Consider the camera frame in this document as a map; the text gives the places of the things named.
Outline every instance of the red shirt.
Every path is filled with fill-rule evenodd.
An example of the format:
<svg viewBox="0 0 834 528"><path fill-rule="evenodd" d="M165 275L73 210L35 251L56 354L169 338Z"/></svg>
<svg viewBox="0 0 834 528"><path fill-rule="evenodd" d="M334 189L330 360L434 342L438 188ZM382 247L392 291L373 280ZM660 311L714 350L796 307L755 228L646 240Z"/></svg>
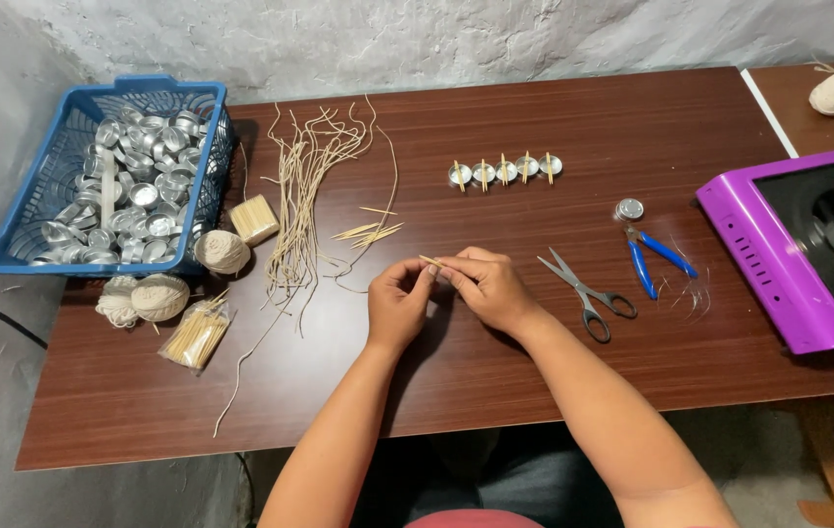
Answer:
<svg viewBox="0 0 834 528"><path fill-rule="evenodd" d="M453 509L438 511L405 528L543 528L537 522L510 511L497 509Z"/></svg>

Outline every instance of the hand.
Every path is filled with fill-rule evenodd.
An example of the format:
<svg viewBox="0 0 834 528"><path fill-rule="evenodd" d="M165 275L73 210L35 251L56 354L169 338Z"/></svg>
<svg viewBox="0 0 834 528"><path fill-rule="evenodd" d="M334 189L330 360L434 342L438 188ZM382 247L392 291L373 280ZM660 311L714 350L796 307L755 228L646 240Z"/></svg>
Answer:
<svg viewBox="0 0 834 528"><path fill-rule="evenodd" d="M468 247L455 257L437 258L446 268L439 272L459 291L481 322L517 338L528 318L543 308L512 267L512 259Z"/></svg>
<svg viewBox="0 0 834 528"><path fill-rule="evenodd" d="M368 344L400 354L423 328L436 267L420 258L392 264L368 286Z"/></svg>

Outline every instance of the plastic bag of toothpicks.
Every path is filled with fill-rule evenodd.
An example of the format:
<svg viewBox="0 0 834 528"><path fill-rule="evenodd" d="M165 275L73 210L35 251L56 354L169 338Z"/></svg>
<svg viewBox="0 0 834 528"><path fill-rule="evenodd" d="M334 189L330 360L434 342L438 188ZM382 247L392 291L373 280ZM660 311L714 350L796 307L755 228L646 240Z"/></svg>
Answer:
<svg viewBox="0 0 834 528"><path fill-rule="evenodd" d="M280 223L262 195L250 198L231 210L237 235L248 246L256 246L280 230Z"/></svg>
<svg viewBox="0 0 834 528"><path fill-rule="evenodd" d="M202 373L211 359L224 331L231 324L226 299L199 301L182 315L172 337L159 348L159 355L188 366L196 375Z"/></svg>

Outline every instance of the left hand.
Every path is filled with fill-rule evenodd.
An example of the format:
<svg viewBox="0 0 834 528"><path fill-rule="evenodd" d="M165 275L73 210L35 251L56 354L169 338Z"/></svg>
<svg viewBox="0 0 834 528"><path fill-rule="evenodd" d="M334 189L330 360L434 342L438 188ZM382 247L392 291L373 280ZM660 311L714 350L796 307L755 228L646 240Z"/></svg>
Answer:
<svg viewBox="0 0 834 528"><path fill-rule="evenodd" d="M423 328L437 269L420 258L392 264L368 286L368 346L400 354Z"/></svg>

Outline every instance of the gray textured wall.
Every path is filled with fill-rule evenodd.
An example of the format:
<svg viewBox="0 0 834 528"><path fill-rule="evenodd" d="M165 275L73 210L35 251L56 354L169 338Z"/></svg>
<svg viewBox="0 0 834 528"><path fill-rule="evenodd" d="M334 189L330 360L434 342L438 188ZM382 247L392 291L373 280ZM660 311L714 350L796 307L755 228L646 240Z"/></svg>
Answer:
<svg viewBox="0 0 834 528"><path fill-rule="evenodd" d="M70 59L21 23L0 11L0 220L61 92L80 80ZM0 310L47 336L63 283L0 276ZM0 322L0 527L234 526L233 456L14 474L43 357Z"/></svg>
<svg viewBox="0 0 834 528"><path fill-rule="evenodd" d="M834 0L0 0L88 78L236 102L834 56Z"/></svg>

